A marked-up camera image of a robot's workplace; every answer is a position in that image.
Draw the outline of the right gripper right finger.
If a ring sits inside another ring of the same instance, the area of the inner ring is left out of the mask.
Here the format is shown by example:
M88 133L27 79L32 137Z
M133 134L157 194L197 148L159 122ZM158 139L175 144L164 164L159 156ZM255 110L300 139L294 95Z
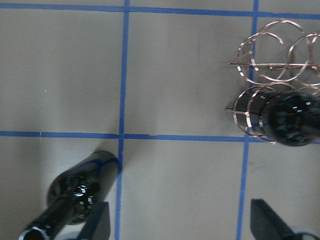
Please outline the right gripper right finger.
M255 240L295 240L293 230L263 199L250 202L250 231Z

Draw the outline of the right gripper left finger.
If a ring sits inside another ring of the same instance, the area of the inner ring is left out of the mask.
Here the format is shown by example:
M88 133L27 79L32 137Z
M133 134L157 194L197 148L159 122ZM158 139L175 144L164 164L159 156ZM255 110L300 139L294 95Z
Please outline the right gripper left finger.
M108 240L111 235L110 207L108 202L99 203L89 215L77 236L78 240Z

